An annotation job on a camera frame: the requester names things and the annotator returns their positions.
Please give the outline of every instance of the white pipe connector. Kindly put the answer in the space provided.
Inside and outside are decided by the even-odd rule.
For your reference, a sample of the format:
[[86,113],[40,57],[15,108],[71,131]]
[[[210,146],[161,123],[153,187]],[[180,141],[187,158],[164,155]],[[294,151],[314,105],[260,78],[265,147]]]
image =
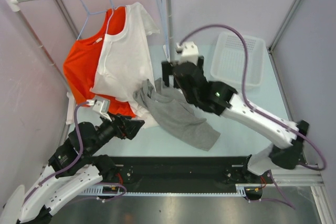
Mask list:
[[9,7],[12,9],[14,12],[18,12],[20,10],[20,7],[18,6],[18,1],[17,0],[5,0]]

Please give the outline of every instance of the blue hanger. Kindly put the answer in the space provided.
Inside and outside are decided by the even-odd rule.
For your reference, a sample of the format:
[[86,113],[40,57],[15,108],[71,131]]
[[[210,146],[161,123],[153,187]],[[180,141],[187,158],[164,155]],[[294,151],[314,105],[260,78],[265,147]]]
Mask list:
[[85,23],[84,23],[84,25],[83,25],[83,28],[82,28],[82,30],[80,31],[80,33],[79,33],[79,35],[78,35],[78,37],[77,37],[77,40],[80,38],[80,35],[82,34],[82,32],[83,32],[83,30],[84,30],[84,27],[86,26],[86,24],[87,24],[87,22],[88,22],[88,19],[89,19],[89,17],[91,16],[91,15],[95,15],[95,14],[100,14],[100,13],[105,13],[106,12],[106,10],[104,10],[104,11],[101,11],[101,12],[95,12],[95,13],[91,13],[90,11],[89,11],[89,9],[87,8],[87,6],[84,4],[84,2],[83,2],[83,0],[80,0],[81,1],[81,3],[82,3],[82,5],[83,5],[83,7],[84,7],[84,9],[85,9],[85,11],[86,11],[86,13],[87,13],[87,18],[86,18],[86,20],[85,20]]
[[108,28],[109,28],[109,25],[110,25],[110,20],[111,20],[113,14],[114,14],[114,10],[118,9],[118,8],[121,7],[121,6],[124,6],[124,5],[120,5],[120,6],[118,6],[117,8],[115,8],[115,7],[114,7],[114,4],[113,4],[113,2],[112,2],[112,0],[109,0],[109,1],[110,1],[110,3],[111,3],[111,6],[112,6],[112,15],[110,16],[109,20],[107,21],[107,27],[106,27],[106,32],[105,32],[106,34],[107,34],[107,31],[108,31]]

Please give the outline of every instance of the robotic arm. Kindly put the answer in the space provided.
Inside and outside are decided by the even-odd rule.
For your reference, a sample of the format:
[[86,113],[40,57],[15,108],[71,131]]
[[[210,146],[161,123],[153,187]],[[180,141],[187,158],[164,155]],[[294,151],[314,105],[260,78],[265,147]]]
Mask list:
[[[207,81],[203,75],[203,57],[198,57],[196,45],[189,46],[186,42],[181,48],[181,61],[163,63],[163,73],[171,74],[175,80],[175,87],[181,88],[188,103],[203,111],[221,115],[246,125],[252,130],[269,139],[272,144],[260,153],[248,156],[245,168],[249,175],[260,176],[267,170],[277,166],[284,169],[295,169],[303,149],[303,139],[291,131],[279,126],[275,122],[251,110],[240,98],[233,87],[219,81]],[[309,124],[281,119],[255,104],[254,109],[280,120],[288,127],[306,135]]]
[[83,142],[82,156],[68,170],[53,175],[69,166],[78,156],[80,146],[74,130],[57,148],[48,166],[26,193],[17,223],[49,223],[53,215],[83,190],[115,176],[117,168],[113,161],[107,155],[93,161],[93,154],[113,137],[133,139],[144,121],[108,113],[106,100],[95,100],[90,105],[101,115],[102,123],[96,127],[89,122],[78,125]]

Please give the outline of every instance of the gray cloth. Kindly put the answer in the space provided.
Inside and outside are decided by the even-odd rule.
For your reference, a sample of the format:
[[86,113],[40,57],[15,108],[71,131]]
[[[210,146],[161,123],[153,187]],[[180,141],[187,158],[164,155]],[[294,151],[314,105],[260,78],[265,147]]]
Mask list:
[[209,151],[220,133],[206,119],[194,115],[178,89],[163,87],[161,78],[155,81],[155,88],[156,91],[149,80],[143,81],[142,88],[134,92],[133,97],[170,134],[193,147]]

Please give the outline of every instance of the garment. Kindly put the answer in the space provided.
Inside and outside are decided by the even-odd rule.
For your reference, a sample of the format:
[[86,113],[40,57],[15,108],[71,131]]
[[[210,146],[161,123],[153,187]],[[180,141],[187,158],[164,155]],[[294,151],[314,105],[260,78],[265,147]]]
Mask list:
[[136,91],[134,99],[147,108],[158,124],[183,142],[209,151],[220,133],[206,119],[195,117],[193,109],[184,96],[175,88],[164,88],[161,78],[155,81],[156,91],[149,80]]
[[[74,43],[63,64],[64,75],[68,80],[77,104],[92,99],[96,95],[90,92],[90,88],[94,83],[94,76],[103,45],[107,22],[111,14],[112,10],[106,12],[104,24],[97,34],[87,39],[77,40]],[[125,7],[119,7],[117,10],[114,10],[108,32],[110,34],[117,34],[124,28],[124,24]],[[108,95],[101,96],[110,100],[109,112],[112,114],[135,117],[135,114],[127,102],[117,101],[114,97]]]
[[144,80],[154,83],[146,36],[160,31],[140,3],[128,5],[126,10],[123,30],[115,35],[105,35],[91,92],[129,102],[134,114],[145,120],[144,127],[155,126],[157,123],[148,110],[135,102],[133,92]]

